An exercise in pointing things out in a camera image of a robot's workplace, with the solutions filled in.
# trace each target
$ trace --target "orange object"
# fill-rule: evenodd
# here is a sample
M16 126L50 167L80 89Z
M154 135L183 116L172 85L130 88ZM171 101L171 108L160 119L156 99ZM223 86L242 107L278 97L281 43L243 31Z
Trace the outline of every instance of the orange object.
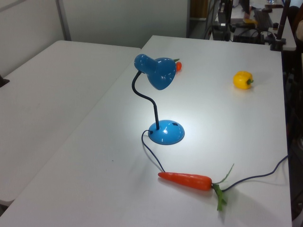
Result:
M158 176L164 178L165 180L203 191L208 191L212 188L212 179L208 176L168 172L158 173Z
M177 71L180 71L181 68L182 68L181 62L178 61L178 62L176 63L176 67L177 67Z

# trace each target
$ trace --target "bell pepper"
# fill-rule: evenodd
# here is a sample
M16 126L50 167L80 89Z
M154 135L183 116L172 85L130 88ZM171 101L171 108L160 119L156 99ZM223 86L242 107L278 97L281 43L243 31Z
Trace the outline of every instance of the bell pepper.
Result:
M237 88L249 89L252 82L254 82L252 74L247 71L239 71L233 77L233 84Z

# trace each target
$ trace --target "carrot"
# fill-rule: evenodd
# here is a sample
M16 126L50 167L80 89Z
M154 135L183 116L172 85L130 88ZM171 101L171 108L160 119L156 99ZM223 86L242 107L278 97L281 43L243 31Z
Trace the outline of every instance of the carrot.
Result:
M226 205L226 201L223 199L223 192L221 191L219 184L226 180L229 173L232 170L229 170L228 174L218 183L213 183L212 179L208 176L194 175L194 174L179 174L179 173L168 173L161 172L158 173L158 176L175 183L178 183L183 186L190 188L195 188L202 191L209 191L211 188L214 189L216 195L218 196L218 206L217 210L222 211L222 205Z
M158 176L164 178L165 180L169 180L198 190L209 191L212 188L212 179L210 179L208 176L168 172L158 173Z

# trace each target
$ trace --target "pepper stem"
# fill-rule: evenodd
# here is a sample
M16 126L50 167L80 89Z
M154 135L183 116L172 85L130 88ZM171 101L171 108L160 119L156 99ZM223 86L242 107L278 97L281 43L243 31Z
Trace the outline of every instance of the pepper stem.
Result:
M253 83L253 82L254 82L253 79L248 79L248 81L247 81L246 83L249 85L249 84L251 84L251 83Z

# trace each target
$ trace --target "white table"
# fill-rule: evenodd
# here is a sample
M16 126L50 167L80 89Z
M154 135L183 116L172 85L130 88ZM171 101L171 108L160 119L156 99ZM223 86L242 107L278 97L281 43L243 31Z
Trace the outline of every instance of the white table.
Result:
M183 64L163 91L144 74L136 83L157 103L160 120L175 120L185 129L184 139L170 146L145 136L166 171L207 175L217 182L234 163L222 184L226 188L272 171L287 154L279 52L261 45L153 36L141 53L180 58ZM233 86L240 70L253 74L252 89ZM136 72L130 63L0 217L0 226L291 227L287 161L273 175L226 192L222 213L213 191L158 179L159 170L141 143L154 115L152 104L131 89Z
M58 41L0 88L0 204L10 205L139 48Z

